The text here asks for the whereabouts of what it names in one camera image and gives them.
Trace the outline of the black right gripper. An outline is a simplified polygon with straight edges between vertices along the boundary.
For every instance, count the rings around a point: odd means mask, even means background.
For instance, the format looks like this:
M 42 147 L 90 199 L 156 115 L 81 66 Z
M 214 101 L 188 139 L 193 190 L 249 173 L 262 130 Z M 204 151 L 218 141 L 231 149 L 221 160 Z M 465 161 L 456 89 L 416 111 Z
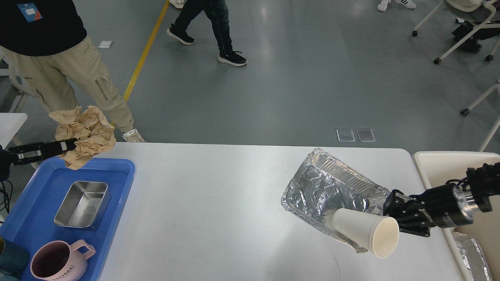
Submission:
M 473 223 L 473 212 L 478 210 L 472 192 L 456 184 L 410 196 L 392 190 L 383 204 L 383 215 L 398 219 L 400 232 L 426 238 L 430 237 L 432 223 L 440 228 L 469 225 Z

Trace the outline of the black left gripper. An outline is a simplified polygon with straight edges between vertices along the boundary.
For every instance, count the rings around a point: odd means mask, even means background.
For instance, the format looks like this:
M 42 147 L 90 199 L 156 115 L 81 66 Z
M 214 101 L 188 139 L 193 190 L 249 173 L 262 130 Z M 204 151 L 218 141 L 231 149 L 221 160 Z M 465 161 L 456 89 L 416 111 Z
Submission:
M 9 178 L 11 165 L 31 164 L 57 155 L 63 155 L 76 149 L 76 142 L 76 138 L 53 142 L 36 142 L 13 146 L 8 151 L 0 146 L 0 181 Z

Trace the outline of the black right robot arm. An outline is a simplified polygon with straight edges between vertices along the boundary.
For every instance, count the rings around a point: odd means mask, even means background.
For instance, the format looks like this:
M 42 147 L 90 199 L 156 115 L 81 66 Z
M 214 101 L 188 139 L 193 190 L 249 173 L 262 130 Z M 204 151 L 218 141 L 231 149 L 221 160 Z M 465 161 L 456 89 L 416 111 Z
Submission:
M 475 211 L 491 212 L 491 196 L 500 192 L 499 163 L 468 168 L 466 177 L 448 180 L 422 194 L 405 196 L 393 190 L 383 215 L 394 218 L 403 233 L 430 236 L 430 228 L 453 228 L 473 223 Z

